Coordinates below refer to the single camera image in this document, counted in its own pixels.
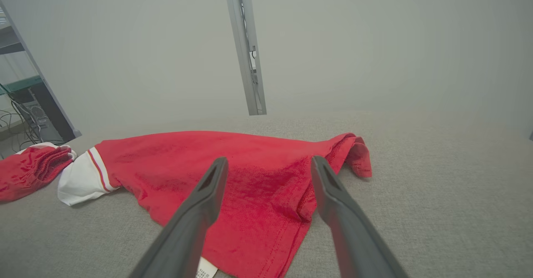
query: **computer tower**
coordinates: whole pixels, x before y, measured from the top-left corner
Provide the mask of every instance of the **computer tower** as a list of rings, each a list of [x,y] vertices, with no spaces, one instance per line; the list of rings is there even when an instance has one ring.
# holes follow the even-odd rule
[[[15,106],[19,113],[43,141],[66,143],[75,138],[44,83],[34,84],[9,95],[17,103]]]

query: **folded red garment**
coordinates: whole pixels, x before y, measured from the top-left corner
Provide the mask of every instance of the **folded red garment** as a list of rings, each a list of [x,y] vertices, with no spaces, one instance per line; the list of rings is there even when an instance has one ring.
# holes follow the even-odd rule
[[[124,186],[154,221],[166,225],[215,158],[225,156],[224,199],[202,256],[239,278],[278,278],[287,272],[316,208],[314,155],[325,157],[336,173],[347,162],[356,175],[371,176],[368,149],[351,133],[309,143],[173,132],[99,143],[63,173],[58,196],[72,205]]]
[[[74,158],[68,145],[39,143],[0,160],[0,202],[18,200],[44,187]]]

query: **red stripe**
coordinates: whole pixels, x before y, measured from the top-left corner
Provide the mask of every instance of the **red stripe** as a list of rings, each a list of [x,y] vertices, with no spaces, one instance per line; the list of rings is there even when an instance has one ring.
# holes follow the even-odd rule
[[[93,154],[91,153],[91,151],[87,151],[89,153],[89,156],[91,156],[91,160],[93,161],[93,164],[95,164],[95,166],[97,167],[97,170],[98,170],[98,173],[100,174],[100,182],[102,183],[102,186],[103,186],[103,189],[105,189],[106,191],[108,191],[109,193],[111,192],[109,189],[107,189],[107,187],[105,187],[105,183],[103,182],[103,175],[102,175],[102,170],[99,168],[97,162],[95,161],[95,158],[93,157]]]

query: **clothing label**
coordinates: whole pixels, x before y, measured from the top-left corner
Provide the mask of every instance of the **clothing label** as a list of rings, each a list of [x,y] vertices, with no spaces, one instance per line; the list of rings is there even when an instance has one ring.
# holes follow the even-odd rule
[[[212,263],[200,257],[200,263],[198,264],[198,271],[196,271],[196,278],[213,278],[218,268]]]

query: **gray carpet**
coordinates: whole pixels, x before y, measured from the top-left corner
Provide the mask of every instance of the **gray carpet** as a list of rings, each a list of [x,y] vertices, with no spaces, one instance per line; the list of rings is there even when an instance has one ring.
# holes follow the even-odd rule
[[[374,176],[358,179],[343,168],[341,181],[411,277],[533,276],[533,142],[504,128],[346,112],[108,130],[71,145],[82,153],[103,139],[175,130],[306,141],[354,132],[367,143]],[[0,205],[0,277],[127,277],[161,229],[127,191],[73,208],[56,191],[53,181]],[[331,233],[315,215],[286,277],[338,276]]]

